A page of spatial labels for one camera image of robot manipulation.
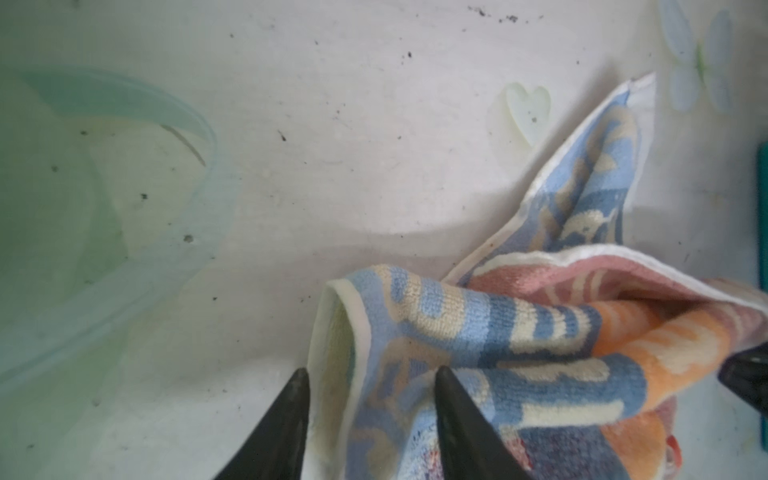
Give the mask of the cream orange patterned towel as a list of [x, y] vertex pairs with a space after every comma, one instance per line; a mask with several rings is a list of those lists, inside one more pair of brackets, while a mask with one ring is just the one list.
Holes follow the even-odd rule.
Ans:
[[440, 478], [442, 366], [533, 478], [675, 477], [677, 394], [765, 341], [767, 297], [623, 244], [655, 90], [653, 75], [616, 88], [443, 280], [383, 264], [328, 283], [306, 478]]

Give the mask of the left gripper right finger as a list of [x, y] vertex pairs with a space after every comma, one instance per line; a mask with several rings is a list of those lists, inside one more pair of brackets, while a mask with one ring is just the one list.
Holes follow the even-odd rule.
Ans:
[[434, 399], [444, 479], [530, 479], [447, 366], [436, 372]]

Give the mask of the teal plastic basket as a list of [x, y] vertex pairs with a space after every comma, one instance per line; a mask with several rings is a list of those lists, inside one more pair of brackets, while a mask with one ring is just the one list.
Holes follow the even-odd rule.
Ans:
[[[767, 140], [757, 149], [756, 167], [759, 287], [767, 294]], [[765, 355], [761, 365], [763, 378], [760, 388], [767, 392], [767, 343], [761, 346], [761, 353]], [[761, 415], [761, 447], [767, 453], [767, 413]]]

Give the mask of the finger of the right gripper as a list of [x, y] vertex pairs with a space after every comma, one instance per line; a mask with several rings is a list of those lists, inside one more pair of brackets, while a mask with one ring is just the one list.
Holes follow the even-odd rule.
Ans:
[[718, 372], [718, 380], [766, 417], [767, 375], [767, 343], [763, 343], [727, 358]]

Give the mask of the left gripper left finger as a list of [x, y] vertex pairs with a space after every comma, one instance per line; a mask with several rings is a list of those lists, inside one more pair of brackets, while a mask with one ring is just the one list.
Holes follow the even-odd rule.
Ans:
[[297, 369], [216, 480], [299, 480], [307, 441], [310, 378]]

